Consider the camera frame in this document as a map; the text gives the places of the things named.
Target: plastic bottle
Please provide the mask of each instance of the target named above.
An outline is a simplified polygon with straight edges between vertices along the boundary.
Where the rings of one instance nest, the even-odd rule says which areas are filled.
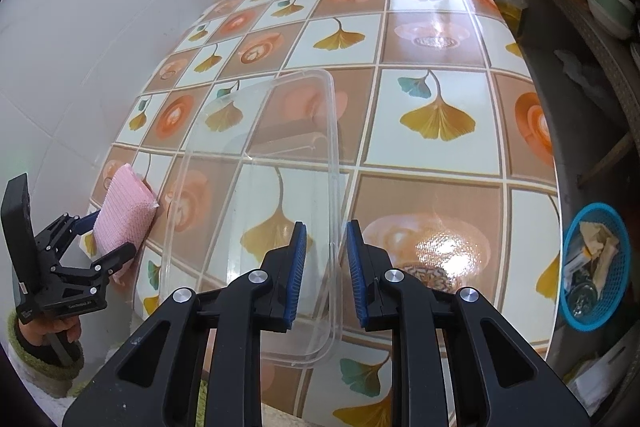
[[[495,0],[495,3],[511,33],[514,37],[517,37],[522,32],[522,25],[529,4],[525,0]]]

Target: wooden leg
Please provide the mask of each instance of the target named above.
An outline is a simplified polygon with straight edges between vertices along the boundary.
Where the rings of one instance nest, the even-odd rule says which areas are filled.
[[[616,143],[611,150],[594,165],[586,174],[578,175],[578,187],[586,185],[589,181],[596,176],[600,176],[607,171],[610,171],[626,154],[634,147],[634,137],[631,136],[631,132],[627,132],[618,143]]]

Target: sponge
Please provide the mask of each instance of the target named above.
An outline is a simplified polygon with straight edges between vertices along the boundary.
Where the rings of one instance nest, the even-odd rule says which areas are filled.
[[[131,165],[124,164],[113,178],[104,204],[95,220],[94,239],[98,254],[105,255],[124,243],[132,243],[139,250],[156,215],[158,202],[151,190],[136,176]],[[127,261],[114,273],[120,278],[133,263]]]

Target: blue plastic basket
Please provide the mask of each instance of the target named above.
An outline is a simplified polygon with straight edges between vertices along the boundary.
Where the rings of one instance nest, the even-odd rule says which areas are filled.
[[[625,224],[622,222],[618,213],[608,204],[591,203],[578,212],[564,236],[564,244],[562,245],[563,266],[571,241],[580,234],[581,221],[602,223],[620,240],[618,253],[613,258],[611,266],[609,267],[607,282],[602,291],[602,297],[591,313],[580,319],[576,319],[569,311],[569,306],[566,303],[566,291],[564,287],[562,287],[562,278],[559,282],[561,285],[560,306],[566,321],[572,328],[578,331],[592,331],[601,327],[601,325],[609,320],[622,300],[629,278],[631,245],[629,243],[628,233],[626,233]]]

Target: human hand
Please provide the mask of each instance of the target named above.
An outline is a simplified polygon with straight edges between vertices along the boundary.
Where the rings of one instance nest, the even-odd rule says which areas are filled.
[[[66,339],[69,343],[74,343],[80,338],[82,330],[80,328],[80,317],[69,317],[67,319],[48,319],[47,317],[37,317],[29,324],[22,324],[18,319],[18,327],[24,339],[31,346],[43,346],[49,344],[47,333],[60,333],[66,331]]]

